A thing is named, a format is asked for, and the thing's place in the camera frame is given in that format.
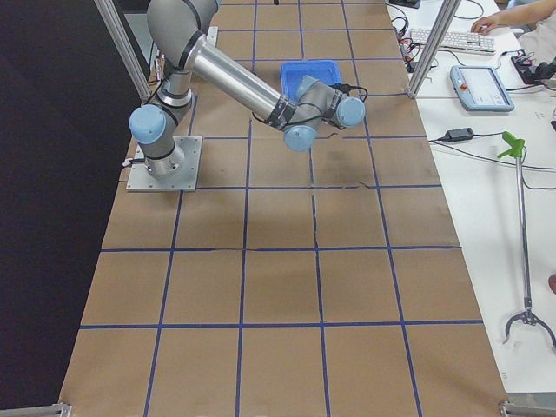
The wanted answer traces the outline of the person hand at desk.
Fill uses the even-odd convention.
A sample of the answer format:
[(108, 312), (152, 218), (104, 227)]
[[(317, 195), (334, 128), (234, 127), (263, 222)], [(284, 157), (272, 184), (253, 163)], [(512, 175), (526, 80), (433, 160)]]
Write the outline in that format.
[(497, 14), (493, 14), (487, 17), (481, 17), (475, 21), (470, 29), (471, 33), (476, 33), (480, 35), (488, 35), (494, 29), (501, 26), (500, 17)]

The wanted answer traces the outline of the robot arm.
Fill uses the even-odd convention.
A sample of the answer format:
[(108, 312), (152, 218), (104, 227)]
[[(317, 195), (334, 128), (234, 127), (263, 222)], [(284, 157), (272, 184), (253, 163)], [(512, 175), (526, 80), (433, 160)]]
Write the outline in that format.
[(197, 75), (284, 135), (294, 151), (311, 148), (322, 123), (337, 129), (360, 124), (366, 108), (345, 88), (304, 76), (289, 99), (211, 45), (208, 30), (220, 7), (217, 1), (152, 1), (147, 9), (149, 33), (165, 56), (165, 75), (155, 92), (129, 118), (129, 128), (143, 152), (149, 176), (170, 178), (185, 165), (174, 132), (189, 111)]

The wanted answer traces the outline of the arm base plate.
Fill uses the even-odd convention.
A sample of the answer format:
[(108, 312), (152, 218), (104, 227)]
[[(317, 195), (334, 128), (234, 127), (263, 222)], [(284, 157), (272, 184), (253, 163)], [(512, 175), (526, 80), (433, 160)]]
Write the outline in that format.
[(146, 158), (139, 145), (130, 165), (130, 192), (195, 192), (202, 154), (202, 136), (175, 136), (172, 154), (161, 160)]

